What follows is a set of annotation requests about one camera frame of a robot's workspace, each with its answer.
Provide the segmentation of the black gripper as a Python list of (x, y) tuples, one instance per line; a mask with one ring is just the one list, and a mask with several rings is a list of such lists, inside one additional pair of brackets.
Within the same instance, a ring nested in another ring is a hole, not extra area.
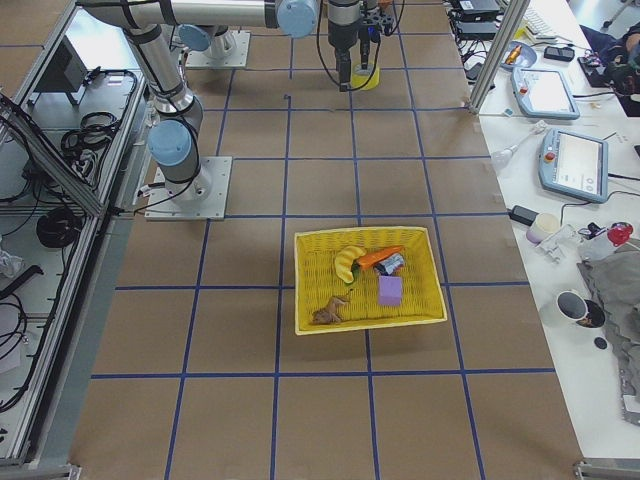
[(358, 30), (359, 40), (359, 65), (368, 66), (371, 51), (371, 44), (380, 42), (379, 27), (371, 17), (366, 17)]
[[(349, 49), (334, 48), (336, 73), (339, 84), (349, 84), (351, 81), (351, 55)], [(361, 66), (362, 75), (367, 75), (369, 68), (367, 65)]]

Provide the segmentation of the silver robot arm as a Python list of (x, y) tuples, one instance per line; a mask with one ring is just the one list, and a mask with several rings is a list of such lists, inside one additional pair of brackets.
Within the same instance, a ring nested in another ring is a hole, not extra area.
[(351, 82), (350, 49), (361, 42), (360, 64), (366, 65), (369, 44), (364, 35), (364, 6), (362, 1), (328, 2), (328, 39), (334, 48), (337, 84), (340, 92), (346, 92)]
[(164, 26), (257, 26), (302, 38), (319, 27), (319, 1), (82, 1), (97, 20), (123, 31), (161, 117), (148, 137), (165, 188), (179, 200), (202, 199), (211, 190), (197, 152), (202, 106), (187, 86), (163, 37)]

